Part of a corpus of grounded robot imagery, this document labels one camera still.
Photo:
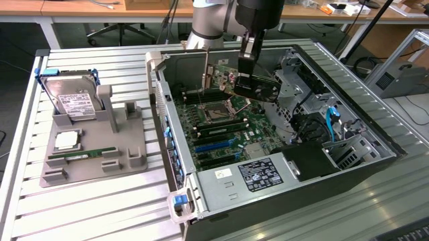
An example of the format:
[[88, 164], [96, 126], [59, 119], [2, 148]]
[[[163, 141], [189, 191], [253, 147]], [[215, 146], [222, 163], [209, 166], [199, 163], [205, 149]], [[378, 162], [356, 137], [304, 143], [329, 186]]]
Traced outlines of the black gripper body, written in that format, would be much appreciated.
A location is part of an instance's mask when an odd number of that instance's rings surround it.
[[238, 0], [235, 20], [249, 32], [262, 32], [280, 24], [284, 0]]

